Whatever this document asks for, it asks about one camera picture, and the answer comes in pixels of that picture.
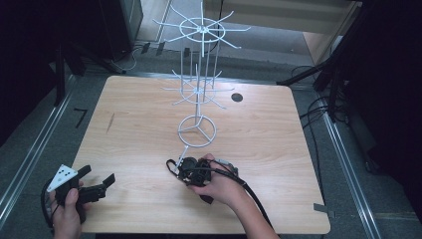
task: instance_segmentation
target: wooden table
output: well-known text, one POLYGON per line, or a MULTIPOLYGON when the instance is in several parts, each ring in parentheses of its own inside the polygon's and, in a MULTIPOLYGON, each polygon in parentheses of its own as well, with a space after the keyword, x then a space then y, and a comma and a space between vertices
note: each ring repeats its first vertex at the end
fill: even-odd
MULTIPOLYGON (((110 77, 97 104, 73 168, 90 164, 86 186, 115 173, 106 198, 88 212, 84 232, 244 233, 227 206, 203 202, 166 168, 184 149, 177 129, 194 115, 189 103, 176 106, 179 81, 110 77)), ((277 233, 324 234, 327 215, 289 88, 217 83, 221 92, 202 113, 217 126, 215 140, 190 147, 185 156, 212 152, 232 162, 264 205, 277 233), (239 93, 243 100, 232 101, 239 93)))

